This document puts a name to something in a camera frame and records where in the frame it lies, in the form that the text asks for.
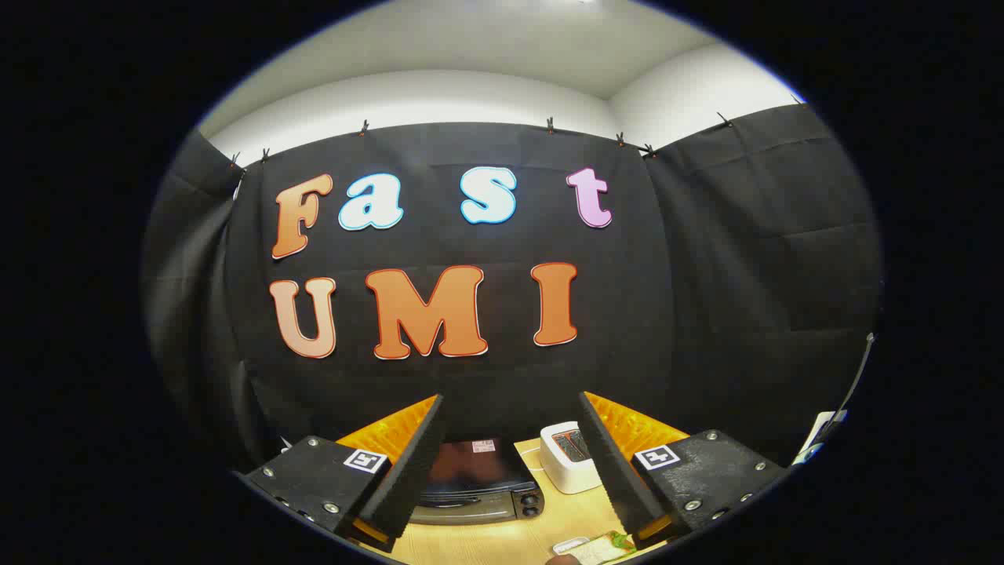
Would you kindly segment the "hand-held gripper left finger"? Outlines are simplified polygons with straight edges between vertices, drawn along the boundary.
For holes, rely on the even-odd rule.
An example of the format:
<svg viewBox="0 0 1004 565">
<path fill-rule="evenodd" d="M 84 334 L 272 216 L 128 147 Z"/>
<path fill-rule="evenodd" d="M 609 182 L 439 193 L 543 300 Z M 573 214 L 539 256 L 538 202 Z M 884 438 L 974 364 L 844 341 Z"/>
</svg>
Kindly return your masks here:
<svg viewBox="0 0 1004 565">
<path fill-rule="evenodd" d="M 338 440 L 306 436 L 241 479 L 301 521 L 391 553 L 438 456 L 442 404 L 427 397 Z"/>
</svg>

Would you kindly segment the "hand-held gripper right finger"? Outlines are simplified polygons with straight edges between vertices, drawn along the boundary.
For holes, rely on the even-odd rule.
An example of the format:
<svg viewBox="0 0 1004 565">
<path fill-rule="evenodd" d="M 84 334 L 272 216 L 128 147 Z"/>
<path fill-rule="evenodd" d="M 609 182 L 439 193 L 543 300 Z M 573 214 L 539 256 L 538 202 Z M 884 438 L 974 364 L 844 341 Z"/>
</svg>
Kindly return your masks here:
<svg viewBox="0 0 1004 565">
<path fill-rule="evenodd" d="M 708 528 L 788 475 L 721 430 L 688 434 L 588 391 L 580 393 L 580 431 L 638 549 Z"/>
</svg>

